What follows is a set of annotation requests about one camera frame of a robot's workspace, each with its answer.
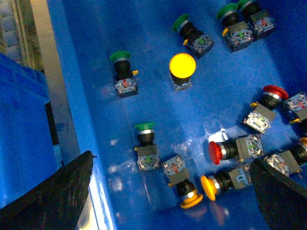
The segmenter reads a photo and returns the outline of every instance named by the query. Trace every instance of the industrial push button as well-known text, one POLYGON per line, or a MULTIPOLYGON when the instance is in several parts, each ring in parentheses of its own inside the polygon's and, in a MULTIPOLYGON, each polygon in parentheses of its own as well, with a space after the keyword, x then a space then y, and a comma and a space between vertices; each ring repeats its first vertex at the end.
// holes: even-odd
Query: industrial push button
POLYGON ((253 109, 244 118, 243 124, 264 134, 271 127, 271 122, 275 118, 275 113, 272 110, 279 106, 283 100, 287 100, 288 97, 288 93, 280 87, 275 85, 265 86, 259 102, 251 104, 253 109))
POLYGON ((245 22, 252 29, 255 40, 267 37, 277 27, 275 19, 267 10, 261 10, 257 0, 240 0, 238 9, 241 10, 245 22))
POLYGON ((175 91, 183 90, 192 85, 191 76, 196 70, 195 59, 185 53, 180 53, 169 62, 169 76, 175 91))
POLYGON ((222 21, 223 27, 225 28, 222 36, 231 52, 246 48, 254 40, 252 31, 246 22, 240 21, 239 14, 236 10, 237 4, 231 3, 222 7, 216 15, 216 18, 222 21))
POLYGON ((137 164, 139 165, 140 171, 156 170, 160 168, 158 147, 153 143, 154 125, 155 122, 147 122, 134 126, 138 130, 137 137, 141 143, 140 147, 134 148, 138 154, 137 164))
POLYGON ((249 174, 250 163, 239 165, 237 168, 220 171, 212 176, 201 177, 201 185, 207 197, 214 201, 215 196, 225 193, 228 189, 243 189, 252 184, 249 174))
POLYGON ((208 147, 209 155, 214 164, 234 158, 243 162, 264 156, 264 151, 259 134, 250 134, 241 138, 225 142, 211 141, 208 147))
POLYGON ((214 42, 209 35, 198 30, 188 18, 188 14, 179 16, 173 24, 173 31, 183 37, 183 45, 199 59, 212 49, 214 42))
POLYGON ((110 61, 114 63, 116 71, 114 87, 122 98, 138 94, 138 85, 134 78, 138 71, 130 69, 129 58, 130 53, 127 51, 119 51, 110 56, 110 61))
POLYGON ((194 184, 188 180, 190 174, 180 155, 163 162, 162 167, 170 181, 169 185, 176 185, 177 193, 183 201, 180 204, 183 209, 191 208, 202 201, 203 195, 198 194, 194 184))

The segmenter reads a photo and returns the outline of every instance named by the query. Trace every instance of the yellow terminal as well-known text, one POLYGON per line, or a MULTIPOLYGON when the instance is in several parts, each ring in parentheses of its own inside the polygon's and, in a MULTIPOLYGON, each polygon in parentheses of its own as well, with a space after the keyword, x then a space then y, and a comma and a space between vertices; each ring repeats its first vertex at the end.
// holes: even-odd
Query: yellow terminal
POLYGON ((206 176, 202 176, 201 177, 201 185, 202 185, 207 197, 210 200, 215 201, 215 195, 218 194, 218 191, 217 191, 216 187, 214 186, 213 180, 211 180, 210 178, 207 178, 206 176))
POLYGON ((289 123, 292 125, 292 124, 294 124, 294 123, 297 123, 297 122, 300 122, 301 120, 299 119, 299 118, 297 118, 297 119, 294 119, 294 120, 292 120, 292 121, 289 121, 289 123))
POLYGON ((299 142, 307 146, 307 138, 301 138, 299 142))
POLYGON ((138 73, 139 73, 138 70, 132 71, 132 74, 133 74, 133 75, 137 75, 138 73))
POLYGON ((184 40, 183 45, 186 46, 189 40, 184 40))
POLYGON ((253 108, 253 107, 256 107, 258 104, 259 104, 258 102, 253 102, 249 106, 253 108))
POLYGON ((228 32, 229 32, 228 28, 224 29, 224 31, 222 32, 222 36, 225 37, 228 34, 228 32))
POLYGON ((197 194, 197 191, 193 191, 194 195, 185 199, 181 204, 180 207, 183 209, 188 209, 194 207, 195 205, 199 204, 203 199, 203 194, 197 194))

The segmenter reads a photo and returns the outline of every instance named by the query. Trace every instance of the blue bin floor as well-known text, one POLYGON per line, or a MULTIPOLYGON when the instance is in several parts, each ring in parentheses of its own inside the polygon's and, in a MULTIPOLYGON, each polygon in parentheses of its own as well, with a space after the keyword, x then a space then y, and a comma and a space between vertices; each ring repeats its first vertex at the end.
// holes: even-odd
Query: blue bin floor
MULTIPOLYGON (((286 20, 280 9, 268 8, 279 25, 273 34, 231 54, 221 36, 222 24, 215 18, 227 3, 230 2, 63 0, 84 92, 71 84, 73 74, 66 76, 66 82, 70 82, 67 90, 86 95, 99 170, 105 180, 101 183, 106 184, 111 214, 119 230, 268 229, 253 187, 229 191, 217 197, 216 202, 205 197, 195 208, 182 210, 163 171, 139 172, 133 150, 139 145, 133 125, 156 122, 154 142, 161 159, 180 154, 191 180, 204 194, 200 177, 233 164, 211 163, 208 141, 249 133, 240 122, 249 111, 249 104, 260 98, 265 85, 284 87, 290 95, 306 90, 304 83, 297 89, 288 84, 295 79, 297 70, 283 65, 291 57, 282 43, 286 20), (190 21, 208 33, 215 44, 197 61, 193 85, 174 92, 168 76, 169 61, 177 53, 189 53, 182 46, 182 37, 172 31, 173 21, 183 13, 188 13, 190 21), (131 69, 139 71, 139 95, 124 99, 116 95, 113 64, 108 60, 119 50, 130 52, 131 69)), ((70 98, 70 104, 74 116, 78 98, 70 98)), ((299 139, 281 109, 276 113, 271 129, 262 136, 267 153, 285 149, 299 139)), ((303 179, 295 179, 306 184, 305 174, 302 176, 303 179)))

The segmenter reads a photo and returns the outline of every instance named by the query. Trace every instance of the blue plastic bin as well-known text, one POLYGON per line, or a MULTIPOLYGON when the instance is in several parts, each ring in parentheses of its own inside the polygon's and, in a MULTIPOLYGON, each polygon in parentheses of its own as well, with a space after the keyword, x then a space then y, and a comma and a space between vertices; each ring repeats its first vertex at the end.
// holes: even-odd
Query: blue plastic bin
MULTIPOLYGON (((253 187, 229 191, 216 202, 205 197, 183 210, 163 171, 139 172, 133 150, 139 145, 133 125, 156 122, 155 143, 162 160, 181 154, 193 183, 204 194, 200 177, 232 163, 211 163, 208 141, 248 133, 240 121, 263 86, 278 85, 290 95, 307 90, 307 4, 259 2, 275 17, 278 28, 231 54, 215 18, 230 1, 48 1, 81 152, 89 149, 98 156, 90 190, 100 229, 268 229, 253 187), (172 56, 188 50, 172 24, 183 13, 215 44, 197 61, 192 87, 174 92, 168 64, 172 56), (131 66, 139 71, 139 95, 124 99, 116 95, 108 61, 119 50, 130 52, 131 66)), ((276 113, 263 136, 267 153, 285 149, 300 137, 276 113)), ((306 185, 305 172, 302 179, 292 178, 306 185)))
POLYGON ((56 172, 45 76, 0 54, 0 208, 56 172))

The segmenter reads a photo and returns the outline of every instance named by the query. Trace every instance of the blue bin wall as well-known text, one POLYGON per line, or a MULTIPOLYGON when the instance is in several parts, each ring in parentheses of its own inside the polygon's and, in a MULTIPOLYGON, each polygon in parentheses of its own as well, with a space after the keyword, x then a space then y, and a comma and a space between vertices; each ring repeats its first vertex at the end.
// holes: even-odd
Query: blue bin wall
MULTIPOLYGON (((279 28, 268 38, 230 54, 221 37, 221 22, 215 18, 229 1, 48 3, 80 148, 92 148, 98 156, 95 166, 100 177, 94 173, 91 191, 97 186, 106 199, 93 199, 94 208, 99 202, 109 208, 98 223, 103 221, 110 229, 120 230, 268 229, 252 187, 229 191, 216 202, 204 198, 191 210, 179 208, 179 198, 167 186, 162 170, 138 171, 133 148, 139 143, 133 125, 155 121, 155 143, 161 158, 181 154, 192 181, 204 193, 200 176, 232 164, 213 165, 208 140, 248 133, 239 123, 264 85, 279 85, 290 94, 306 90, 302 75, 305 57, 297 54, 305 41, 290 36, 293 31, 303 34, 306 29, 301 26, 306 19, 304 7, 296 7, 292 17, 284 9, 291 1, 261 1, 276 17, 279 28), (190 20, 210 34, 215 45, 197 61, 193 86, 174 92, 168 63, 173 55, 188 52, 179 34, 171 30, 182 13, 189 13, 190 20), (137 96, 120 99, 115 93, 113 65, 108 57, 118 50, 129 51, 132 68, 139 70, 137 96), (82 119, 88 116, 90 121, 82 119), (90 134, 83 131, 89 126, 90 134), (92 144, 89 135, 94 138, 92 144)), ((266 152, 284 149, 299 138, 284 116, 276 113, 272 128, 263 136, 266 152)), ((293 178, 306 184, 305 173, 302 176, 293 178)))
POLYGON ((0 208, 57 170, 45 76, 0 54, 0 208))

